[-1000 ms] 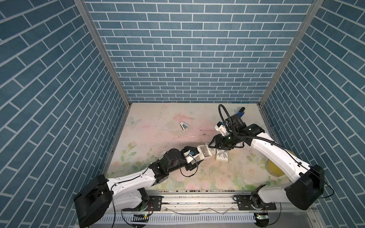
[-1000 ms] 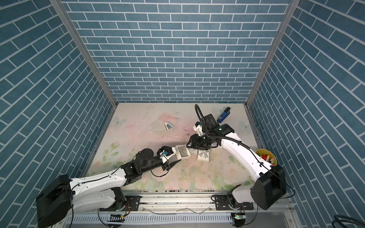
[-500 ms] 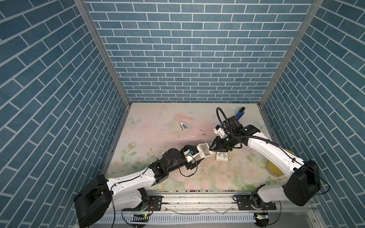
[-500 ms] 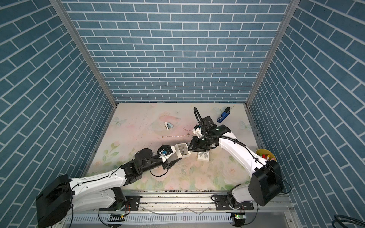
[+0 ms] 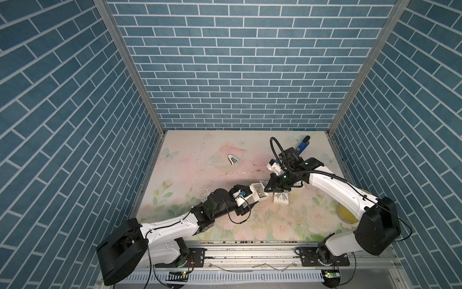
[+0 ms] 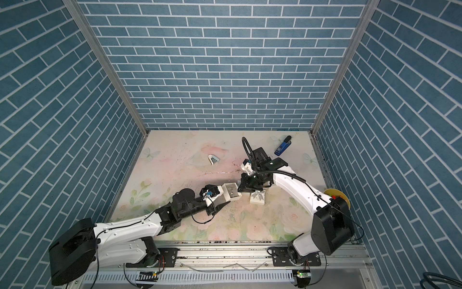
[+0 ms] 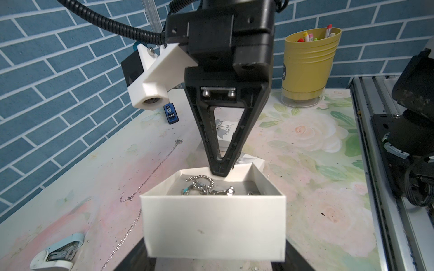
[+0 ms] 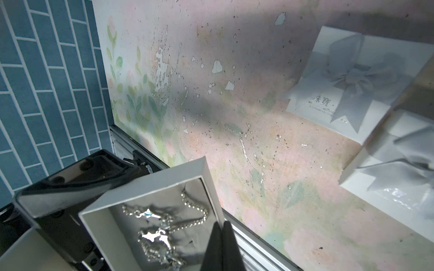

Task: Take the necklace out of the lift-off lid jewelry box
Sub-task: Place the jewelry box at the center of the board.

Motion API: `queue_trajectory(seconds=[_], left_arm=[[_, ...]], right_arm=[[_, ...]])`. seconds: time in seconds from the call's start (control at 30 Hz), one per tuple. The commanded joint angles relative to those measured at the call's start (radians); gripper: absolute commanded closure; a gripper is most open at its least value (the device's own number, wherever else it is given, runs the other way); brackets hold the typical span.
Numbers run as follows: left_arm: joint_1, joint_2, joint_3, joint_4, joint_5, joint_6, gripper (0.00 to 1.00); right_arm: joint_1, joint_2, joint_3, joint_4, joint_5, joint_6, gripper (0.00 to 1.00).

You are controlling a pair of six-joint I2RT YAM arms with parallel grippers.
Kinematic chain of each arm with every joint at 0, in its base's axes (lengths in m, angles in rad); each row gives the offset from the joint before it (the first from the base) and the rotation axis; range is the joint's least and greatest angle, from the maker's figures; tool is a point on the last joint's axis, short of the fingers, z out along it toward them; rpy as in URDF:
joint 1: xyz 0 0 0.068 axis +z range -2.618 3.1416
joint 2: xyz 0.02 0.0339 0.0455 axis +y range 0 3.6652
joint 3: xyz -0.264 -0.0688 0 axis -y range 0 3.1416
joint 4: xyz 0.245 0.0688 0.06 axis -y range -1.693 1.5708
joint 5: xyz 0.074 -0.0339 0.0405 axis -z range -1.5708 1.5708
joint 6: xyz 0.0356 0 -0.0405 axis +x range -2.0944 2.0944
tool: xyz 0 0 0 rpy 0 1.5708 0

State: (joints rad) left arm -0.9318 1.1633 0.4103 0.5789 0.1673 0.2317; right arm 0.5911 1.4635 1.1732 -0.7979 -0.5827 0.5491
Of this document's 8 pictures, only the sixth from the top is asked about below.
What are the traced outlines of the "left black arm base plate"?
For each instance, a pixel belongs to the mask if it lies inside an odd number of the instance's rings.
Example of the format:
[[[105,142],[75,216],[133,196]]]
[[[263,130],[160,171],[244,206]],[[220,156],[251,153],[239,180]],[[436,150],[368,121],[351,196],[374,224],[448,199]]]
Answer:
[[[126,263],[127,268],[169,268],[174,267],[178,256],[178,248],[159,248],[157,254],[147,254],[137,263]]]

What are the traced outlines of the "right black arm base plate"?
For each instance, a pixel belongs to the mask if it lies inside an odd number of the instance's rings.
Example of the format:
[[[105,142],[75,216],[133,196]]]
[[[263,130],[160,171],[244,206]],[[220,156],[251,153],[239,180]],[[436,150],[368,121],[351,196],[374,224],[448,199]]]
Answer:
[[[292,247],[271,246],[267,248],[267,253],[273,260],[275,267],[288,266],[310,266],[318,267],[321,265],[320,255],[317,252],[306,256],[299,255]]]

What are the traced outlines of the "white bow gift box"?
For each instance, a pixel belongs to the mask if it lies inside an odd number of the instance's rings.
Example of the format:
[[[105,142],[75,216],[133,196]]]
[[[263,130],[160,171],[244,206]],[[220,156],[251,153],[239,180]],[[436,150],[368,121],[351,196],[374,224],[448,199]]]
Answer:
[[[265,190],[254,191],[250,194],[250,203],[254,205],[265,204]]]

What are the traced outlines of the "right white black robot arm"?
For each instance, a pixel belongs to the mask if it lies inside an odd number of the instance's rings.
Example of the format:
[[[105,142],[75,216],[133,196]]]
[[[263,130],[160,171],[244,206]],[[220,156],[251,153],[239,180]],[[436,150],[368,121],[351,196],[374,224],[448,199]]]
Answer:
[[[348,202],[320,192],[302,177],[298,176],[288,163],[281,158],[257,164],[246,159],[241,165],[239,191],[253,193],[261,191],[266,184],[275,185],[286,191],[308,213],[312,215],[312,225],[289,243],[293,259],[321,252],[330,256],[349,241],[355,234]]]

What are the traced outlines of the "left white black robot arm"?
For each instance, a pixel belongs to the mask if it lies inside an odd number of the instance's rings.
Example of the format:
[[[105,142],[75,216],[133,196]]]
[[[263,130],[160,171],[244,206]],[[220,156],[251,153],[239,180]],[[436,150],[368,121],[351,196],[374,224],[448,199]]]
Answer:
[[[236,196],[227,185],[206,185],[199,195],[182,189],[171,202],[141,217],[111,223],[82,219],[49,247],[51,283],[66,285],[93,266],[148,267],[160,254],[155,236],[175,230],[182,219],[203,211],[214,217]]]

